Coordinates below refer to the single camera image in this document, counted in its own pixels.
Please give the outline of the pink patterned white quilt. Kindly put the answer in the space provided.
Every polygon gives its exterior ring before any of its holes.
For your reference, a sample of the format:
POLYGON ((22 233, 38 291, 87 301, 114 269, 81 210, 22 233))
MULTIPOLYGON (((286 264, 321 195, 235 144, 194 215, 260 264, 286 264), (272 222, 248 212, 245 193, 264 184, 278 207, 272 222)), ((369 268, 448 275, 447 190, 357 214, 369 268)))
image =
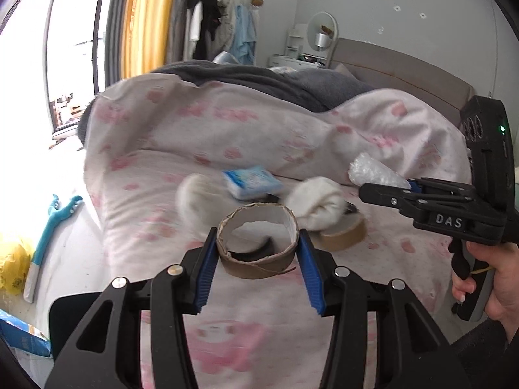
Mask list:
MULTIPOLYGON (((470 180, 463 135, 406 92, 373 90, 313 113, 244 86, 147 74, 96 98, 85 149, 84 182, 112 277, 154 277, 203 243, 176 209, 185 177, 222 184, 227 169, 261 166, 286 187, 334 180, 367 223, 365 239, 337 252, 336 262, 368 281, 403 279, 433 314, 443 304, 449 238, 416 229, 393 209, 360 203, 347 174, 367 153, 406 178, 470 180)), ((218 268, 208 305, 185 324, 202 388, 319 385, 332 320, 310 306, 298 269, 245 280, 218 268)))

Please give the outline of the beige bed headboard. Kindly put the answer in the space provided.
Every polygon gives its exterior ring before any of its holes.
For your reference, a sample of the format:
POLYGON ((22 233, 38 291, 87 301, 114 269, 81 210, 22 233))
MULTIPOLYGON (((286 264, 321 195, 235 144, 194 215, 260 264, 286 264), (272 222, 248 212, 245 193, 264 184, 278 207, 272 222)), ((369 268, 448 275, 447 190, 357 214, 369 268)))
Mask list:
POLYGON ((377 88, 405 91, 429 104, 454 125, 475 89, 442 68, 386 47, 340 38, 327 67, 342 65, 358 80, 377 88))

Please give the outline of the blue white tissue pack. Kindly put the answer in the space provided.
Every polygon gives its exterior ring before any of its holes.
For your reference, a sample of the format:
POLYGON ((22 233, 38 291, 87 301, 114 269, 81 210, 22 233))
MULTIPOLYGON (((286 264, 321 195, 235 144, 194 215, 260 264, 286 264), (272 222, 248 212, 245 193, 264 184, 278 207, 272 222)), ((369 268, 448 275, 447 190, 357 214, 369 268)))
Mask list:
POLYGON ((231 196, 238 200, 264 198, 283 189, 283 183, 261 166, 223 171, 223 177, 231 196))

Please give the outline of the round vanity mirror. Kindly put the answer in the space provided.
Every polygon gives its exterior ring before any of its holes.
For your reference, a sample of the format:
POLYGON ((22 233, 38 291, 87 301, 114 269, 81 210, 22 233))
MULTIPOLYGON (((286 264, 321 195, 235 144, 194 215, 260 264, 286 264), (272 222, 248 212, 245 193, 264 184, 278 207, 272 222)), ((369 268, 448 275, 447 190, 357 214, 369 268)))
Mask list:
POLYGON ((338 37, 338 23, 335 17, 327 11, 319 11, 314 14, 307 24, 307 41, 314 51, 328 50, 338 37))

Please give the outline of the yellow plastic bag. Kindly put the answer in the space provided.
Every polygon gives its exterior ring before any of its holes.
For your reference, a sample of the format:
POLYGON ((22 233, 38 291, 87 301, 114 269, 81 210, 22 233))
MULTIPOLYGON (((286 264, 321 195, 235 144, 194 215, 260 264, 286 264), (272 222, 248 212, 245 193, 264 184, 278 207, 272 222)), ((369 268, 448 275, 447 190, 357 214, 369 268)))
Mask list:
POLYGON ((32 245, 24 239, 1 241, 0 281, 2 290, 11 295, 19 295, 24 291, 33 252, 32 245))

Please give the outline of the yellow curtain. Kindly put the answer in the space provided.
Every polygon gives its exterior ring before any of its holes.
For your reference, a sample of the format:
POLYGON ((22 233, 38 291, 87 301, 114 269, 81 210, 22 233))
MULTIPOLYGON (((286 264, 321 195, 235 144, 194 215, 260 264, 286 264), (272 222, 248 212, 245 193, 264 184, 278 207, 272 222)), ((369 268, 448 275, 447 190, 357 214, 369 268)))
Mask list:
POLYGON ((125 0, 121 38, 121 77, 164 65, 173 0, 125 0))

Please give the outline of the dark grey fleece blanket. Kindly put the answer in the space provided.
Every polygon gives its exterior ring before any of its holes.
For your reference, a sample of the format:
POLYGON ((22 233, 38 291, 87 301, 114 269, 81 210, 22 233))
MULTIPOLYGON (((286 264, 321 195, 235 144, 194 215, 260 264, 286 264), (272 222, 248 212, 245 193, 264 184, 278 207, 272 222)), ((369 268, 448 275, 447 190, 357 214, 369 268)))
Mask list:
POLYGON ((328 112, 358 95, 376 89, 355 77, 326 68, 279 73, 269 68, 240 64, 189 61, 169 64, 157 68, 155 72, 176 75, 197 86, 210 82, 243 86, 314 113, 328 112))

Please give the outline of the black trash bin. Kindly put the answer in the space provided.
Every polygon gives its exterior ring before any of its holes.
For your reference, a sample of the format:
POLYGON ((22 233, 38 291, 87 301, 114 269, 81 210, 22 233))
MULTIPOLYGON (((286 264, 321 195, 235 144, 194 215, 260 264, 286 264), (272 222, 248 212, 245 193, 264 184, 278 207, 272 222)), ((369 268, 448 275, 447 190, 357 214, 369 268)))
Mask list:
MULTIPOLYGON (((49 338, 53 360, 57 360, 72 332, 99 295, 100 292, 87 292, 60 297, 53 302, 48 313, 49 338)), ((94 353, 104 352, 111 307, 111 303, 102 306, 95 317, 89 321, 86 331, 78 342, 79 349, 94 353)))

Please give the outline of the white dresser table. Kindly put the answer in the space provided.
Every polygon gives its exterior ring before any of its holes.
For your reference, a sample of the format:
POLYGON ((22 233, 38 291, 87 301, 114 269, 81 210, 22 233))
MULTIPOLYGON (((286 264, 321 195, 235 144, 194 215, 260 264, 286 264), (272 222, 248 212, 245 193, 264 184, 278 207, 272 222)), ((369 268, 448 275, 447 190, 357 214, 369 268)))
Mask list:
POLYGON ((268 68, 287 67, 294 70, 325 68, 328 49, 316 50, 307 38, 307 24, 295 24, 287 32, 283 53, 272 54, 268 58, 268 68))

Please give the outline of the blue snack bag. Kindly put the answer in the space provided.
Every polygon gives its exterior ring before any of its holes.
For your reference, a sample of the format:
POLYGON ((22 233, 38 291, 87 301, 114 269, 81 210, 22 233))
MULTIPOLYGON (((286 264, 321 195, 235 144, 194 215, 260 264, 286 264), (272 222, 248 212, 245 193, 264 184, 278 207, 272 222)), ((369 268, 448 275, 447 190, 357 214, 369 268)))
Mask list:
POLYGON ((37 327, 0 310, 1 336, 11 348, 38 357, 51 357, 50 340, 37 327))

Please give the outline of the tall cardboard tape roll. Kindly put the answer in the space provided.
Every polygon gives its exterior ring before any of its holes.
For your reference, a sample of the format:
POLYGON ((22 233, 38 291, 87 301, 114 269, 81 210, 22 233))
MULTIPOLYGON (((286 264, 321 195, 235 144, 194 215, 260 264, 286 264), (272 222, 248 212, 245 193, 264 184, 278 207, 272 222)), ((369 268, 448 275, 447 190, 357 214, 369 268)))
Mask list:
POLYGON ((299 227, 289 208, 273 203, 241 206, 218 225, 216 244, 225 271, 265 279, 293 270, 299 227))

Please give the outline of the teal long-handled brush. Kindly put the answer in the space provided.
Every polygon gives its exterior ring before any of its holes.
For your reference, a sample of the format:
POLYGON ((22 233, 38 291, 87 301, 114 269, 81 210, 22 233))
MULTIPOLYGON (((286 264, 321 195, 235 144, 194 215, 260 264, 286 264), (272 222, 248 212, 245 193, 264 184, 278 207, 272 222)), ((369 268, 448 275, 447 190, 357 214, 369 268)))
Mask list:
POLYGON ((61 206, 59 197, 55 194, 53 195, 52 202, 47 210, 47 223, 43 228, 40 240, 32 254, 32 259, 26 275, 23 298, 27 303, 33 303, 41 265, 45 258, 47 248, 53 238, 54 232, 63 222, 73 216, 82 201, 83 198, 81 196, 74 196, 69 200, 68 204, 61 206))

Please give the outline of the hanging clothes on rack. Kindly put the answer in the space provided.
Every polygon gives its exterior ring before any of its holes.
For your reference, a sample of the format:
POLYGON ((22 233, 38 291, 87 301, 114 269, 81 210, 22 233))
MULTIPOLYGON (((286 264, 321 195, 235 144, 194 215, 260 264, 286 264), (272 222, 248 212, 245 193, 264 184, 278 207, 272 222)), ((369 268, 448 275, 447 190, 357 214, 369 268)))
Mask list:
POLYGON ((255 65, 264 0, 187 0, 182 59, 255 65))

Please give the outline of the clear plastic wrap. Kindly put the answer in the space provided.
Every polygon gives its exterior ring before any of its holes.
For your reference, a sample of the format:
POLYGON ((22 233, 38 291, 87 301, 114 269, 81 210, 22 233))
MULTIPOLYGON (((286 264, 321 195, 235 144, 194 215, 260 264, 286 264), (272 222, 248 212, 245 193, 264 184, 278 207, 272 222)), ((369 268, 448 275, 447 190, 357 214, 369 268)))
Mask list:
POLYGON ((395 171, 372 158, 369 154, 360 153, 349 166, 349 180, 361 187, 365 183, 397 187, 410 190, 410 183, 395 171))

